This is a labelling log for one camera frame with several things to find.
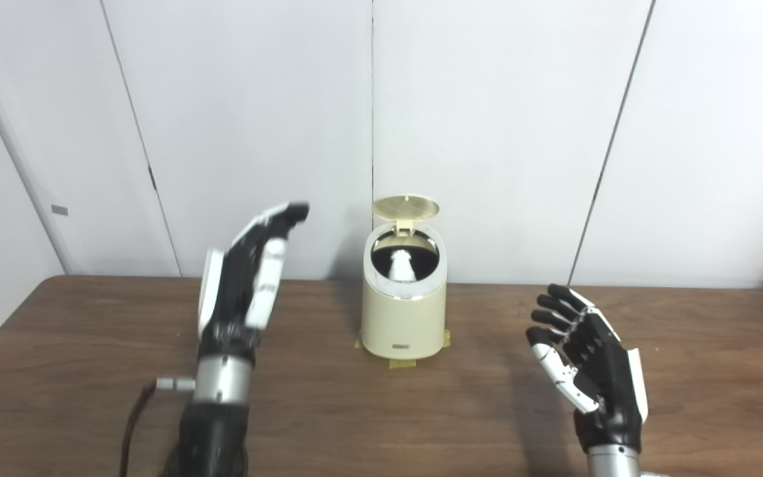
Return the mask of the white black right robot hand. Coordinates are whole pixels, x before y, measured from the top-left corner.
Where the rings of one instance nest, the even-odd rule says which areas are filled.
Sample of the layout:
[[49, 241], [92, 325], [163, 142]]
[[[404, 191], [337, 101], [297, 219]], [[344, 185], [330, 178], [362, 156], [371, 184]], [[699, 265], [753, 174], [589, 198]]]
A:
[[639, 350], [624, 347], [605, 314], [569, 287], [550, 284], [536, 302], [528, 343], [575, 408], [582, 450], [618, 446], [642, 452], [649, 406]]

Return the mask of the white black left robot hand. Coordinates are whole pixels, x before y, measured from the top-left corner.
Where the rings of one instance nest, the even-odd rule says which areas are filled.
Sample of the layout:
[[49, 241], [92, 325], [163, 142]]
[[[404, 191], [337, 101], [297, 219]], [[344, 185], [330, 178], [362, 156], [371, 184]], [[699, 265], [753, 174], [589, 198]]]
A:
[[210, 248], [199, 294], [197, 357], [255, 361], [281, 284], [291, 230], [307, 220], [309, 202], [289, 201], [255, 215], [227, 250]]

